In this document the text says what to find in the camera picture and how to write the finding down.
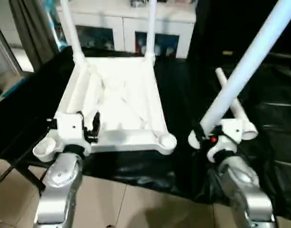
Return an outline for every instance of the black plastic sheet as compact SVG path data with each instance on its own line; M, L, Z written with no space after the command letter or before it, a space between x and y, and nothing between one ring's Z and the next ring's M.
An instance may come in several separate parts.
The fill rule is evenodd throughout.
M97 50L86 50L86 55L127 56ZM31 148L47 132L45 120L53 117L72 69L72 52L67 48L0 103L0 158L14 160L30 150L24 163L49 166L37 160ZM224 67L227 74L232 69ZM158 59L155 74L168 130L178 141L175 151L169 156L155 151L95 153L85 159L84 174L197 202L227 204L205 153L193 150L187 141L192 125L221 89L214 68ZM275 213L291 219L291 78L264 65L239 98L260 133L241 147Z

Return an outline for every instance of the white shelf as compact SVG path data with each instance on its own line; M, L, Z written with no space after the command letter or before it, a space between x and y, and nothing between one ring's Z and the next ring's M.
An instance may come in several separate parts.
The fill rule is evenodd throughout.
M69 6L73 13L136 19L146 19L148 16L148 5L132 8L129 0L72 0ZM57 11L62 11L60 6L57 6ZM195 4L175 3L174 0L169 0L167 3L158 3L156 19L195 23Z

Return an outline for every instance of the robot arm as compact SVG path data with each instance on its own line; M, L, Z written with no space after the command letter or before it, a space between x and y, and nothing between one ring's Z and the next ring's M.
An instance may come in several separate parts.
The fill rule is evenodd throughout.
M49 168L34 228L72 227L76 194L82 181L82 159L75 153L77 150L84 148L68 145Z

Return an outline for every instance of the cabinet door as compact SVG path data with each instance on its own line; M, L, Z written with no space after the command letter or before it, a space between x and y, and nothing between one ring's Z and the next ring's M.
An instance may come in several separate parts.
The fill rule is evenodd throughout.
M157 21L155 25L155 53L186 58L193 27L193 23ZM124 18L126 51L144 53L147 30L146 19Z
M63 14L58 11L67 42L70 44L69 33L64 23ZM124 51L123 19L85 13L72 13L79 40L83 47L97 47Z

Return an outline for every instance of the white cylindrical cap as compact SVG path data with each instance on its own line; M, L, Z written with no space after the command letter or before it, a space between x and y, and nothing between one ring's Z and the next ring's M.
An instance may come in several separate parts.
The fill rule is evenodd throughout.
M32 152L41 162L50 162L54 159L55 147L56 141L45 137L32 149Z

